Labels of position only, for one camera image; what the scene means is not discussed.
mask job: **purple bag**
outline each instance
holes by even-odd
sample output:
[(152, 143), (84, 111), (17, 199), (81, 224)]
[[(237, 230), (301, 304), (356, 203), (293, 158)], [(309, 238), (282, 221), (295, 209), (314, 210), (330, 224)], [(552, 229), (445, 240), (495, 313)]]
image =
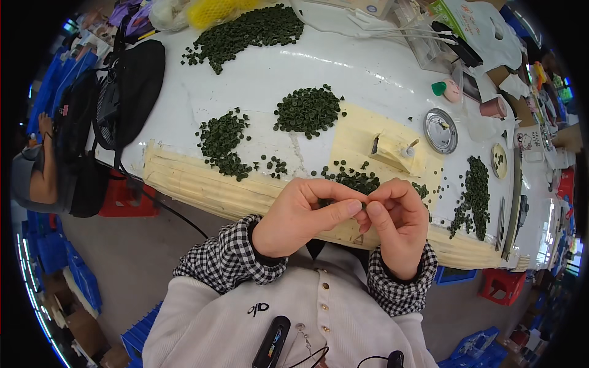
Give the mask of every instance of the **purple bag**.
[(146, 6), (139, 9), (139, 11), (133, 15), (127, 25), (125, 36), (142, 36), (154, 29), (149, 20), (149, 11), (151, 10), (152, 4), (153, 1), (150, 1)]
[(141, 1), (142, 0), (127, 0), (118, 4), (112, 11), (111, 16), (108, 17), (108, 22), (117, 27), (121, 26), (123, 18), (129, 14), (129, 8), (131, 8), (133, 5), (140, 4)]

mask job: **hello kitty cup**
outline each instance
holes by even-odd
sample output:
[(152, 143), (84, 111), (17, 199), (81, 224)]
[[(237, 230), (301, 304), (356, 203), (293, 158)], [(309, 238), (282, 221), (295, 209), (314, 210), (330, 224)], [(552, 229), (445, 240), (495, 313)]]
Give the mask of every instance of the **hello kitty cup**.
[(514, 132), (514, 144), (530, 164), (544, 162), (544, 144), (538, 124), (532, 127), (517, 128)]

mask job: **fingernail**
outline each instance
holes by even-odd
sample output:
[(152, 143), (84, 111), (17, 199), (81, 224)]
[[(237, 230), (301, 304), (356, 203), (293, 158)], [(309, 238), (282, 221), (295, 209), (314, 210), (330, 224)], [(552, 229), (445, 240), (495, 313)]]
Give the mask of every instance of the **fingernail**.
[(348, 213), (350, 214), (350, 216), (354, 216), (355, 214), (360, 212), (360, 210), (362, 210), (362, 202), (360, 202), (359, 200), (354, 200), (350, 202), (350, 204), (348, 204)]
[(378, 202), (370, 202), (368, 204), (368, 207), (366, 208), (366, 211), (368, 212), (369, 215), (378, 216), (378, 215), (380, 215), (380, 212), (382, 211), (382, 206), (380, 206), (378, 204)]

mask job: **white table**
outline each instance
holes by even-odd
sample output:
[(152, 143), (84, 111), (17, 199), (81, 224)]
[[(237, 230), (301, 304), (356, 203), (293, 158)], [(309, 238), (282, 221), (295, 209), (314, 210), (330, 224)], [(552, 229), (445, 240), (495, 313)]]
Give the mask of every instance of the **white table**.
[[(497, 234), (501, 197), (505, 197), (507, 216), (504, 226), (507, 229), (513, 192), (513, 170), (509, 170), (505, 179), (497, 179), (491, 170), (490, 150), (495, 143), (500, 142), (505, 148), (510, 165), (513, 163), (513, 151), (507, 149), (505, 139), (501, 137), (484, 143), (472, 141), (466, 128), (468, 122), (458, 119), (458, 115), (454, 113), (456, 107), (444, 97), (437, 97), (432, 93), (431, 84), (447, 75), (420, 69), (407, 46), (388, 39), (353, 39), (319, 32), (306, 26), (296, 45), (248, 47), (235, 60), (226, 62), (223, 72), (216, 75), (206, 63), (180, 65), (185, 47), (192, 47), (197, 37), (198, 34), (192, 29), (177, 34), (161, 32), (150, 37), (161, 41), (166, 48), (166, 71), (160, 96), (143, 130), (122, 154), (121, 162), (129, 173), (142, 177), (143, 153), (151, 139), (172, 146), (183, 154), (203, 158), (196, 146), (200, 140), (194, 135), (202, 121), (218, 118), (238, 106), (242, 112), (272, 113), (276, 109), (276, 103), (294, 89), (320, 87), (327, 83), (337, 96), (344, 95), (347, 102), (394, 119), (421, 134), (427, 111), (437, 107), (449, 112), (458, 129), (458, 148), (454, 153), (445, 156), (444, 175), (448, 177), (451, 186), (443, 193), (443, 199), (432, 212), (434, 223), (445, 219), (447, 226), (453, 219), (456, 200), (464, 190), (458, 176), (464, 175), (469, 169), (466, 159), (470, 155), (480, 155), (490, 174), (491, 222), (487, 224), (487, 234), (491, 237)], [(494, 84), (486, 75), (478, 79), (478, 84), (483, 101), (497, 95)], [(466, 99), (465, 103), (469, 115), (480, 116), (476, 102)], [(311, 141), (304, 135), (298, 138), (306, 172), (319, 172), (327, 164), (333, 140), (332, 131)], [(288, 153), (280, 153), (281, 148), (269, 138), (266, 139), (263, 133), (253, 138), (257, 144), (252, 148), (250, 142), (248, 150), (253, 152), (248, 154), (259, 157), (273, 151), (279, 152), (276, 154), (278, 157), (288, 157)], [(88, 149), (93, 140), (94, 134), (91, 131)], [(113, 165), (113, 151), (99, 146), (96, 157)], [(535, 194), (530, 192), (529, 203), (534, 202), (533, 195)], [(529, 214), (525, 226), (538, 224), (539, 220)], [(522, 239), (522, 230), (518, 239)], [(505, 266), (514, 267), (511, 262)]]

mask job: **black cord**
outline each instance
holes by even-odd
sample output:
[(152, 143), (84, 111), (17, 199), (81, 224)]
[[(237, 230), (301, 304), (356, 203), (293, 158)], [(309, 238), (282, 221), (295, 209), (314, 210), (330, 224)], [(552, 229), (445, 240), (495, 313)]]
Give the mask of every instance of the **black cord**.
[(360, 368), (360, 364), (364, 363), (365, 360), (368, 359), (372, 359), (372, 358), (379, 358), (379, 359), (384, 359), (384, 360), (389, 360), (389, 358), (385, 357), (385, 356), (378, 356), (378, 355), (374, 355), (374, 356), (369, 356), (368, 358), (364, 358), (360, 361), (360, 363), (358, 363), (358, 367), (356, 368)]
[(135, 178), (132, 178), (131, 175), (129, 175), (129, 173), (127, 172), (127, 170), (125, 170), (125, 168), (123, 167), (123, 165), (120, 165), (120, 173), (122, 175), (125, 175), (127, 177), (127, 179), (129, 179), (131, 181), (131, 183), (133, 183), (135, 185), (135, 189), (137, 189), (138, 191), (140, 191), (144, 196), (146, 196), (147, 198), (151, 199), (151, 201), (153, 203), (159, 203), (160, 206), (162, 206), (162, 208), (165, 208), (166, 210), (168, 210), (169, 212), (175, 214), (176, 216), (180, 217), (182, 220), (184, 220), (188, 225), (194, 227), (205, 239), (208, 239), (209, 237), (207, 236), (207, 234), (204, 233), (203, 230), (200, 229), (200, 227), (196, 226), (195, 224), (193, 224), (189, 219), (185, 218), (183, 215), (181, 215), (180, 213), (176, 212), (176, 210), (173, 210), (172, 208), (168, 207), (168, 205), (164, 204), (162, 201), (155, 199), (154, 197), (152, 197), (151, 195), (147, 194), (144, 190), (143, 190), (143, 183), (139, 182), (138, 180), (136, 180)]
[(294, 368), (296, 366), (298, 366), (299, 364), (302, 364), (304, 362), (306, 362), (307, 360), (311, 359), (311, 357), (313, 357), (315, 354), (317, 354), (318, 352), (320, 352), (321, 350), (325, 350), (325, 352), (323, 352), (323, 354), (321, 354), (321, 356), (319, 357), (319, 359), (315, 362), (315, 364), (313, 364), (311, 366), (311, 368), (314, 368), (315, 366), (317, 366), (317, 364), (319, 364), (319, 362), (321, 362), (321, 360), (323, 359), (323, 357), (325, 357), (325, 354), (327, 354), (327, 352), (329, 351), (329, 346), (323, 346), (321, 349), (317, 350), (316, 352), (314, 352), (313, 354), (311, 354), (310, 356), (308, 356), (307, 358), (301, 360), (300, 362), (290, 366), (289, 368)]

